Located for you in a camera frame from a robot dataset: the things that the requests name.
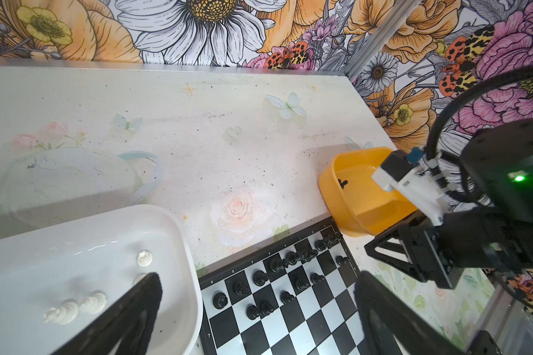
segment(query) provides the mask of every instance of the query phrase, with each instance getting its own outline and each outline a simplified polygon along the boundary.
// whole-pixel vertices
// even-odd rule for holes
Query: chessboard
[[[205,354],[369,354],[359,273],[329,217],[200,277]]]

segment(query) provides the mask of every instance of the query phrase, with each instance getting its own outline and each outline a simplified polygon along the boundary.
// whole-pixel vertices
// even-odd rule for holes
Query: white pawn
[[[60,307],[52,308],[44,314],[44,323],[57,323],[65,325],[71,323],[79,315],[77,302],[69,301]]]
[[[107,295],[102,292],[86,297],[79,305],[79,310],[83,313],[97,314],[107,305]]]

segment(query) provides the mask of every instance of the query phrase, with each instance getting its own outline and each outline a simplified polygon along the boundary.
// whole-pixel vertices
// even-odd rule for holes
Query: printed butterfly on table
[[[438,84],[442,95],[456,97],[476,84],[473,70],[476,68],[474,59],[480,55],[493,37],[492,25],[480,28],[470,37],[458,37],[446,49],[446,60],[454,62],[442,68],[443,77]]]
[[[275,52],[267,58],[266,67],[269,69],[288,69],[290,64],[302,64],[309,58],[306,51],[308,43],[300,41],[295,43],[291,49],[284,48],[283,52]]]

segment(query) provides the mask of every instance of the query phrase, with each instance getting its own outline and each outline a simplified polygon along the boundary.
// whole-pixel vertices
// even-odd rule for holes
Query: butterfly
[[[302,64],[310,57],[306,48],[308,48],[308,43],[300,41],[295,43],[290,49],[284,48],[282,53],[272,53],[267,58],[266,67],[269,69],[288,69],[290,64]]]
[[[126,130],[131,133],[136,133],[140,131],[141,124],[142,124],[142,118],[135,118],[132,121],[128,121],[122,115],[116,115],[115,126],[116,128],[120,128],[121,130]]]
[[[284,119],[290,119],[292,117],[292,112],[296,112],[300,116],[306,116],[306,110],[300,107],[300,100],[295,92],[292,92],[290,95],[288,95],[287,102],[272,95],[267,95],[266,98],[271,104],[281,109],[280,116]]]
[[[444,76],[438,84],[442,95],[456,97],[476,84],[473,60],[482,53],[493,37],[494,28],[489,25],[472,33],[470,37],[460,36],[446,49],[446,60],[454,62],[442,68]]]

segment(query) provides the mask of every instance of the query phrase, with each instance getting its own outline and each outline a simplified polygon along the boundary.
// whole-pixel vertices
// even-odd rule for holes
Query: orange flower
[[[99,0],[0,0],[0,56],[142,62],[139,53]]]
[[[328,8],[338,0],[329,0]],[[274,46],[288,46],[296,41],[314,22],[322,18],[326,0],[287,0],[284,7],[274,12],[257,12],[257,18],[274,20],[274,27],[266,30],[266,41],[257,52],[267,53]]]
[[[409,153],[413,147],[426,144],[428,132],[436,119],[431,109],[434,97],[430,89],[415,92],[415,83],[402,88],[397,95],[394,83],[383,91],[368,96],[371,112],[398,149]]]
[[[364,35],[375,32],[395,2],[355,0],[344,33]],[[460,0],[422,0],[382,51],[393,54],[403,63],[421,61],[438,47],[434,39],[443,38],[454,30],[459,8]]]

